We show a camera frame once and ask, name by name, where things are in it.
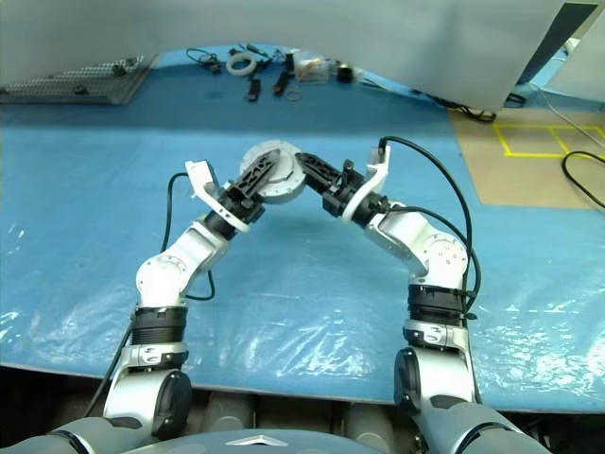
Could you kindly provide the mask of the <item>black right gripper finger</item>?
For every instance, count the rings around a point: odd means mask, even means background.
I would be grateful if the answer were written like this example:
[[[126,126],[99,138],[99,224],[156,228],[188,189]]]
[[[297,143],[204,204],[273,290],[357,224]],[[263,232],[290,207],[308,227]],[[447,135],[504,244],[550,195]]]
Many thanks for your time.
[[[329,189],[339,181],[341,172],[319,156],[299,152],[295,157],[305,175],[305,183],[312,189]]]

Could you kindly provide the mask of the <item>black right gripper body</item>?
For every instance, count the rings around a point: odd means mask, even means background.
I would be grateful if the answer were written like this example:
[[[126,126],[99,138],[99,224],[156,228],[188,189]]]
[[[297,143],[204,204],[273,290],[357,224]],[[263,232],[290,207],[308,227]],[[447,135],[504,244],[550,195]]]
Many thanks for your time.
[[[341,170],[332,168],[326,177],[322,193],[322,207],[333,217],[341,217],[347,204],[363,185],[365,177],[354,168],[354,162],[345,160]]]

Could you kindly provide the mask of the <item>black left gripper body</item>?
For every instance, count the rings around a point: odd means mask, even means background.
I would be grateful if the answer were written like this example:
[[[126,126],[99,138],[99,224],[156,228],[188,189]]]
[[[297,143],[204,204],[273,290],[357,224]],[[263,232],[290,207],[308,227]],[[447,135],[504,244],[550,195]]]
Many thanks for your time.
[[[218,200],[242,222],[255,222],[265,213],[258,191],[244,190],[235,183],[227,183]]]

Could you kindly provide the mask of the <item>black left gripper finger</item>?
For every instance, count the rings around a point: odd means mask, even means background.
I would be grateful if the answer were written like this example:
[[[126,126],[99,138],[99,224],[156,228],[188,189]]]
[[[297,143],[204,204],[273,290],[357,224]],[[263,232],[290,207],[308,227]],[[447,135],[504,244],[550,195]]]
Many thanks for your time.
[[[280,151],[275,148],[262,153],[242,170],[234,183],[241,197],[252,199],[267,184],[279,161]]]

